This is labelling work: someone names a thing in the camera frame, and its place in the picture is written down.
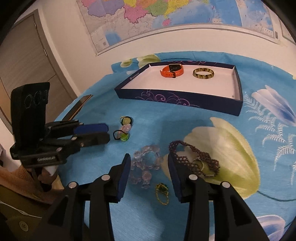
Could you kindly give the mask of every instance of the jacket button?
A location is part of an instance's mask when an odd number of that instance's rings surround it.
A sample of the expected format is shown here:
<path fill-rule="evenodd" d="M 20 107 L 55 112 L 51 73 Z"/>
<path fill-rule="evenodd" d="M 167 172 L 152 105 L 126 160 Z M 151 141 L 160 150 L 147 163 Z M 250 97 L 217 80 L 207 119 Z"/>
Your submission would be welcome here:
<path fill-rule="evenodd" d="M 24 221 L 20 221 L 20 228 L 25 232 L 29 230 L 28 225 Z"/>

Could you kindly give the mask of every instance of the door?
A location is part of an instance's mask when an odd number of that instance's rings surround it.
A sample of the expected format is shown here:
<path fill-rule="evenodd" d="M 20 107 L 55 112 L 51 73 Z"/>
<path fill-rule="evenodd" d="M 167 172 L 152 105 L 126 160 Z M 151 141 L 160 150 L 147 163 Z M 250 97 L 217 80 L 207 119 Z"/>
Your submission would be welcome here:
<path fill-rule="evenodd" d="M 11 125 L 10 96 L 16 87 L 50 82 L 46 122 L 54 121 L 75 98 L 69 84 L 66 89 L 61 81 L 65 77 L 60 69 L 56 71 L 57 64 L 52 64 L 55 59 L 49 59 L 50 49 L 45 50 L 39 34 L 41 24 L 38 27 L 36 16 L 30 14 L 10 30 L 0 46 L 0 117 L 6 126 Z"/>

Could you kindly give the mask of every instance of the silver screw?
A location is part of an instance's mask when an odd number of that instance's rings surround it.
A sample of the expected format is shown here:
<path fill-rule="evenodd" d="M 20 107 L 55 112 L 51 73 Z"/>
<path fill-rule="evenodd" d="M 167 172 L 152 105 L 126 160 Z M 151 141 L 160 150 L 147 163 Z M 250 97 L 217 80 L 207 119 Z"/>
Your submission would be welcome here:
<path fill-rule="evenodd" d="M 108 174 L 105 174 L 102 176 L 103 181 L 108 181 L 110 179 L 110 176 Z"/>
<path fill-rule="evenodd" d="M 222 186 L 225 187 L 225 188 L 230 188 L 230 183 L 222 182 Z"/>
<path fill-rule="evenodd" d="M 69 186 L 69 188 L 75 188 L 77 186 L 77 183 L 76 182 L 70 182 L 68 186 Z"/>
<path fill-rule="evenodd" d="M 197 175 L 195 175 L 195 174 L 190 174 L 190 175 L 189 175 L 189 179 L 190 179 L 190 180 L 193 180 L 193 181 L 194 181 L 194 180 L 197 180 Z"/>

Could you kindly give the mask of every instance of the floral tablecloth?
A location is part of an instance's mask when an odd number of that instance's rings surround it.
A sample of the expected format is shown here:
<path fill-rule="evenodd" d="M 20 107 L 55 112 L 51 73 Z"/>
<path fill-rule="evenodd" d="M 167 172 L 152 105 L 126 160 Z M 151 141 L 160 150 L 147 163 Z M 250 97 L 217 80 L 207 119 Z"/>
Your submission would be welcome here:
<path fill-rule="evenodd" d="M 237 67 L 244 94 L 239 117 L 194 107 L 119 99 L 114 91 L 128 75 L 158 61 L 211 61 Z M 121 116 L 134 120 L 130 139 L 83 148 L 59 168 L 62 183 L 92 182 L 145 145 L 158 144 L 162 169 L 152 172 L 150 189 L 128 183 L 121 202 L 111 204 L 115 240 L 183 240 L 188 204 L 174 195 L 167 167 L 168 145 L 184 140 L 219 160 L 220 174 L 207 181 L 229 181 L 245 199 L 271 241 L 278 241 L 296 215 L 296 82 L 287 72 L 258 60 L 214 52 L 158 53 L 112 66 L 82 95 L 94 96 L 76 116 L 85 124 L 106 123 L 110 134 L 120 127 Z M 58 120 L 78 101 L 75 100 Z M 161 205 L 155 185 L 165 183 L 170 203 Z M 210 240 L 214 240 L 213 205 L 210 203 Z M 89 203 L 85 222 L 89 223 Z"/>

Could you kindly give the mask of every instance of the smartphone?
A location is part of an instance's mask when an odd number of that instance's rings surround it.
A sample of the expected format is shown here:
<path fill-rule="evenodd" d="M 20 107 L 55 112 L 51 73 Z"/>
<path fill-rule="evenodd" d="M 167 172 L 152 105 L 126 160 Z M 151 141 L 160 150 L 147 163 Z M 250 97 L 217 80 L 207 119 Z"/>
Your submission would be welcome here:
<path fill-rule="evenodd" d="M 85 102 L 87 102 L 93 95 L 83 96 L 73 107 L 72 109 L 65 115 L 62 121 L 71 121 L 81 110 Z"/>

